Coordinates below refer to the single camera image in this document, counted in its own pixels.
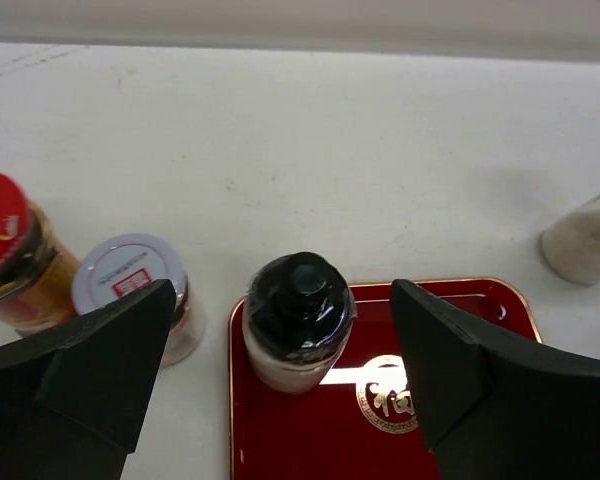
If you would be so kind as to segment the black-cap white bottle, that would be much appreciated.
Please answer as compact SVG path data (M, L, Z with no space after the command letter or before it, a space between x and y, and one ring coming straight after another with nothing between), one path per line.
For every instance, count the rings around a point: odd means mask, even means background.
M249 285L242 335L258 378L302 394L326 376L344 351L357 307L339 271L309 251L276 258Z

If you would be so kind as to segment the grey-lid condiment jar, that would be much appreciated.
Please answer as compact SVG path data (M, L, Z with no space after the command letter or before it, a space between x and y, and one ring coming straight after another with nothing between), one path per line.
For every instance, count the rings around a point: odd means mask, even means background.
M80 315L90 313L162 279L170 281L176 293L174 316L161 360L163 367L171 366L198 347L205 320L197 312L184 263L165 240L145 233L128 233L96 246L72 280L73 306Z

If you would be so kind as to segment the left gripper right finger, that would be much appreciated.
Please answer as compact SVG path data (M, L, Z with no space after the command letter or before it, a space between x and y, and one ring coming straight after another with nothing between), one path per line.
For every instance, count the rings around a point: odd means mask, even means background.
M600 479L600 360L533 342L408 280L390 306L443 479Z

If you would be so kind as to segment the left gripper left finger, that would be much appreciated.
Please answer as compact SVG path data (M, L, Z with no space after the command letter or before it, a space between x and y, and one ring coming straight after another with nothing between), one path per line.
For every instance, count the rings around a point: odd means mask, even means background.
M118 479L135 452L176 294L156 280L0 346L0 479Z

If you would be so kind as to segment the black-top salt grinder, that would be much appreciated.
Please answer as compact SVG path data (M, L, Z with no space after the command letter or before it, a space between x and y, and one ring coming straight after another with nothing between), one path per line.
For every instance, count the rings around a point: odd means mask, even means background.
M591 286L600 282L600 195L572 210L540 236L545 264L562 279Z

